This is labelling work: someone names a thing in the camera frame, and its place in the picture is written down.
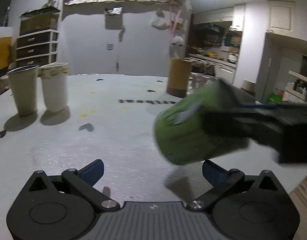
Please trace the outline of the white plastic drawer unit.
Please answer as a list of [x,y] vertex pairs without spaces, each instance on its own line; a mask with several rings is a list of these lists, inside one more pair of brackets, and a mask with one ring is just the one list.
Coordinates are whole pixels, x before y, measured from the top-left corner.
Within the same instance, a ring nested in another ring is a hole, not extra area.
[[17,66],[43,66],[56,62],[58,36],[59,32],[53,29],[21,35],[17,39]]

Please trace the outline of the cream steel tumbler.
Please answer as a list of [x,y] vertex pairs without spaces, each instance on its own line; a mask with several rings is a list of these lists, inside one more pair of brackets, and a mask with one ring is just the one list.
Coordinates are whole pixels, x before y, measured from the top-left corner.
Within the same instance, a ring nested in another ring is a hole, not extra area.
[[8,71],[9,85],[20,116],[37,111],[38,65],[19,67]]

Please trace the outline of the green shopping bag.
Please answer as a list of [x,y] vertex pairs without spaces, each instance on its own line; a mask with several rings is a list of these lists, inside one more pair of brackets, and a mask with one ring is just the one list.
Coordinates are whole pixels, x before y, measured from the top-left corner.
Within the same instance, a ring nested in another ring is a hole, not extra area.
[[267,103],[281,103],[283,101],[284,92],[281,90],[277,94],[270,93],[266,102]]

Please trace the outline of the white patterned ceramic cup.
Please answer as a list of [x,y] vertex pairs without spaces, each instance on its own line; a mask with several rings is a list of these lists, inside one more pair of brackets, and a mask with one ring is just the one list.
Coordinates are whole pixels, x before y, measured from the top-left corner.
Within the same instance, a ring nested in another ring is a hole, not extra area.
[[59,112],[67,107],[67,74],[66,62],[54,62],[39,68],[44,103],[48,111]]

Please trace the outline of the glass fish tank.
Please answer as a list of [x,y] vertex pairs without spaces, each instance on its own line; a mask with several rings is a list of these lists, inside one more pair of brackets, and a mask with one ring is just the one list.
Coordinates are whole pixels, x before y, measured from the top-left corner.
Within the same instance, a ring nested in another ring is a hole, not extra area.
[[50,6],[29,10],[20,16],[19,35],[35,33],[43,30],[57,30],[60,10]]

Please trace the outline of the white plush toy hanging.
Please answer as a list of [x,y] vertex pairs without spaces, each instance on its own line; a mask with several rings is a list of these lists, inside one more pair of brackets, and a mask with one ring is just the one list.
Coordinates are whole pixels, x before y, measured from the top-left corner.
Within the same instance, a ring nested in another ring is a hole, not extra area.
[[170,44],[170,57],[182,59],[185,55],[185,39],[183,35],[175,35]]

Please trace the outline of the tan cylindrical bamboo cup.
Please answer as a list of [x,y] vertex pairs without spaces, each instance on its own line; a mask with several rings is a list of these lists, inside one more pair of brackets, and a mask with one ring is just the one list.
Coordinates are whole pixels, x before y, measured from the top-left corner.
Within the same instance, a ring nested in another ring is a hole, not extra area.
[[192,71],[192,62],[189,60],[172,58],[169,68],[169,77],[166,92],[178,98],[187,94],[189,76]]

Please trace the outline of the white wall shelf box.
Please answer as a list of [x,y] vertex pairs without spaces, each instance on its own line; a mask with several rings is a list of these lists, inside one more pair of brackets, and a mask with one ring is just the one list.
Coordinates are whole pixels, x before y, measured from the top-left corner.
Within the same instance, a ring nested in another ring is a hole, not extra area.
[[119,30],[123,27],[122,7],[114,7],[112,9],[105,8],[104,16],[106,29]]

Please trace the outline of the green metal cup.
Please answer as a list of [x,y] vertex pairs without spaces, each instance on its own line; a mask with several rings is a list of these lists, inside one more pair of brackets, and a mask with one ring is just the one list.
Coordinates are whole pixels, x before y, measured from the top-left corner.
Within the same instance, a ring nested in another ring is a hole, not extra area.
[[222,80],[197,89],[157,116],[154,135],[160,152],[172,164],[186,165],[248,148],[249,139],[238,134],[232,120],[212,115],[239,105]]

